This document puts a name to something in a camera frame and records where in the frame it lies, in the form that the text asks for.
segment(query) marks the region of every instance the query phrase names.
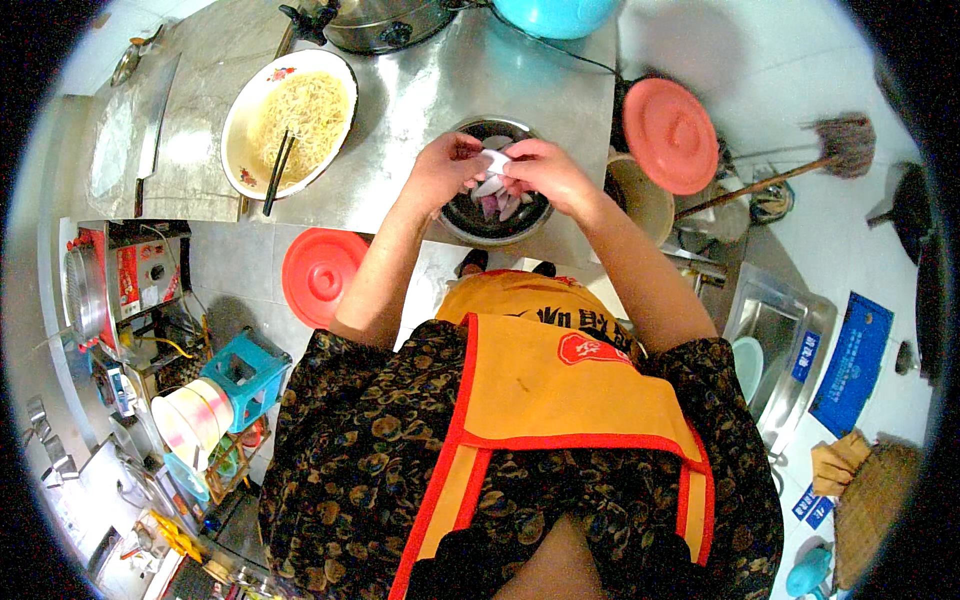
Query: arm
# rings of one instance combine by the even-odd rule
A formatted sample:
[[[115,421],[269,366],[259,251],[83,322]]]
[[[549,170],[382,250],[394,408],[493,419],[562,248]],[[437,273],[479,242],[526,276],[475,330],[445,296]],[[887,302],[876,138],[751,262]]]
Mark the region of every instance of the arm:
[[[423,233],[461,186],[472,187],[483,178],[490,160],[478,154],[482,148],[469,135],[445,133],[423,149],[340,300],[331,333],[368,346],[394,347]]]
[[[563,150],[532,139],[515,144],[507,154],[521,160],[507,164],[504,182],[513,193],[541,192],[576,221],[644,346],[663,352],[716,336],[713,321],[673,264]]]

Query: blue plastic stool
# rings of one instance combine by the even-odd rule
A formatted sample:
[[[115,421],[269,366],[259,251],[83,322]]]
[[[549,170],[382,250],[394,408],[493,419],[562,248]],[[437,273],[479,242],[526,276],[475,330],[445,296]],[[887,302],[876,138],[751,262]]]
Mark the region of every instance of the blue plastic stool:
[[[200,371],[217,382],[233,405],[228,432],[239,433],[276,404],[283,376],[293,361],[269,340],[244,327]]]
[[[817,600],[826,600],[820,584],[830,571],[830,551],[823,546],[812,548],[786,576],[786,592],[794,597],[812,593]]]

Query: patterned dress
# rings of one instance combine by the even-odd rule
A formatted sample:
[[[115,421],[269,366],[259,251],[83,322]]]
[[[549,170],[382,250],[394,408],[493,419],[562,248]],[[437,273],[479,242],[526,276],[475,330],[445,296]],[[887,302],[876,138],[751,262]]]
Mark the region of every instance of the patterned dress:
[[[387,597],[466,347],[466,329],[443,321],[418,327],[396,354],[315,332],[282,400],[260,498],[261,536],[286,595]],[[673,385],[706,446],[715,482],[708,596],[768,597],[782,550],[780,503],[730,345],[697,340],[636,367]],[[571,514],[606,593],[647,596],[646,555],[676,537],[679,472],[676,456],[656,450],[495,451],[470,525],[496,566],[483,571],[482,587],[506,583]]]

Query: pot lid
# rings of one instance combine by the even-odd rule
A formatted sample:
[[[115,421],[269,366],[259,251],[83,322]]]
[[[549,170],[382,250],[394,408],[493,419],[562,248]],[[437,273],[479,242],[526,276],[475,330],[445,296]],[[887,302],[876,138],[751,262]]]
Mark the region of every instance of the pot lid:
[[[294,314],[314,329],[326,329],[367,253],[350,231],[311,228],[283,257],[283,297]]]
[[[693,94],[664,79],[627,92],[623,130],[630,153],[660,187],[680,195],[707,187],[717,170],[716,132]]]

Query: yellow electric cord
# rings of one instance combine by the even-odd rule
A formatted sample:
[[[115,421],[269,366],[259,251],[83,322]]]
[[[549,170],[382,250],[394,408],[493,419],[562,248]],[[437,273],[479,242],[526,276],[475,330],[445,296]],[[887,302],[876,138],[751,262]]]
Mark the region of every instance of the yellow electric cord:
[[[143,338],[137,338],[137,339],[146,340],[147,342],[166,342],[170,346],[174,347],[177,350],[177,352],[180,353],[180,356],[182,356],[183,358],[193,358],[193,354],[187,354],[186,352],[183,351],[183,348],[181,348],[180,345],[178,345],[176,342],[171,342],[166,338],[143,337]]]

